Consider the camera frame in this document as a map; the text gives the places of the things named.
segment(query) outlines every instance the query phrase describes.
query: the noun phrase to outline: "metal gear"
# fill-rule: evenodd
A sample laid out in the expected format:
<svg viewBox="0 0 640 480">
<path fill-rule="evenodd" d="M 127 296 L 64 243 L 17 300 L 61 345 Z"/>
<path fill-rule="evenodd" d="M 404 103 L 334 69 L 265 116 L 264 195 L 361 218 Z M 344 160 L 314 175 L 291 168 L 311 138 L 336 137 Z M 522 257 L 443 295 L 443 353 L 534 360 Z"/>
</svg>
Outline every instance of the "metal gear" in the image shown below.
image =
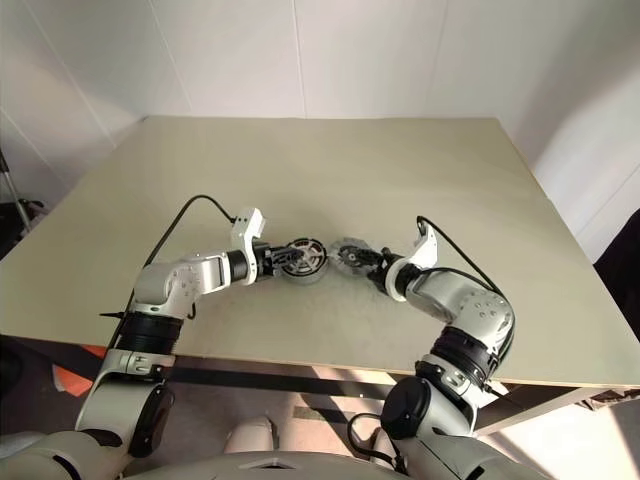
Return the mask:
<svg viewBox="0 0 640 480">
<path fill-rule="evenodd" d="M 329 261 L 340 272 L 351 276 L 367 275 L 377 266 L 378 255 L 359 238 L 344 237 L 329 247 Z"/>
<path fill-rule="evenodd" d="M 299 285 L 310 285 L 320 280 L 327 272 L 327 250 L 313 238 L 298 238 L 287 247 L 303 253 L 302 257 L 282 268 L 284 278 Z"/>
</svg>

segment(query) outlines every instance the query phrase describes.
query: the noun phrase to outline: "white panel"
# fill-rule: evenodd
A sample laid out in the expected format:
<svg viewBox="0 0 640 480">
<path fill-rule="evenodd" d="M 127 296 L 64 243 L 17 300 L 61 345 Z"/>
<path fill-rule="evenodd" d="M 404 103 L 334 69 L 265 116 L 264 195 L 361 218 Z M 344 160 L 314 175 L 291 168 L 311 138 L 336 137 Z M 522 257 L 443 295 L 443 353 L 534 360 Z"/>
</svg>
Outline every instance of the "white panel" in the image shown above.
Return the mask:
<svg viewBox="0 0 640 480">
<path fill-rule="evenodd" d="M 152 5 L 195 114 L 304 114 L 290 0 Z"/>
<path fill-rule="evenodd" d="M 640 168 L 636 169 L 620 190 L 578 233 L 578 243 L 591 262 L 595 262 L 602 255 L 629 217 L 639 208 Z"/>
<path fill-rule="evenodd" d="M 428 112 L 497 116 L 513 135 L 555 56 L 598 1 L 450 0 Z"/>
<path fill-rule="evenodd" d="M 26 0 L 112 137 L 189 102 L 146 0 Z"/>
<path fill-rule="evenodd" d="M 296 0 L 311 117 L 424 114 L 444 0 Z"/>
<path fill-rule="evenodd" d="M 55 205 L 62 199 L 67 192 L 67 187 L 40 158 L 9 118 L 1 112 L 0 145 L 21 197 L 41 200 L 49 206 Z M 0 180 L 0 191 L 3 201 L 10 198 L 4 180 Z"/>
<path fill-rule="evenodd" d="M 638 126 L 640 66 L 565 119 L 536 162 L 536 177 L 574 234 L 640 165 Z"/>
<path fill-rule="evenodd" d="M 516 145 L 532 164 L 566 119 L 595 98 L 608 95 L 631 68 L 638 66 L 640 54 L 640 2 L 556 3 L 569 8 L 563 10 L 567 13 L 574 11 L 565 19 L 566 36 L 559 36 L 551 44 L 556 50 L 551 65 L 532 72 L 535 91 L 519 112 L 513 112 L 515 121 L 508 125 Z M 546 34 L 542 28 L 541 35 Z M 537 58 L 538 52 L 534 50 L 530 56 Z"/>
<path fill-rule="evenodd" d="M 113 145 L 25 5 L 3 0 L 2 7 L 3 109 L 73 184 Z"/>
</svg>

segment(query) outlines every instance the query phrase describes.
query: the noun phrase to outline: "table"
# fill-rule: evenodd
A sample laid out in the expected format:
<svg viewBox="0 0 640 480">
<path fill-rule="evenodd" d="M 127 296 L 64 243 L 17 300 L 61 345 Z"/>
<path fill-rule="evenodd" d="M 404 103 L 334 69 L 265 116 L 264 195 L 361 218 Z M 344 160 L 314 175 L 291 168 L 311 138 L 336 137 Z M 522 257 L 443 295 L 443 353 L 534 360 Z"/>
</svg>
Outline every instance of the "table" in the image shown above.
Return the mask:
<svg viewBox="0 0 640 480">
<path fill-rule="evenodd" d="M 435 221 L 515 309 L 496 378 L 563 387 L 640 385 L 640 346 L 526 163 L 493 119 L 150 117 L 0 263 L 2 333 L 104 345 L 140 266 L 184 201 L 256 206 L 263 238 L 343 236 L 407 253 Z M 161 251 L 226 249 L 230 227 L 194 204 Z M 440 264 L 468 267 L 440 241 Z M 442 325 L 330 271 L 201 300 L 176 353 L 408 373 Z"/>
</svg>

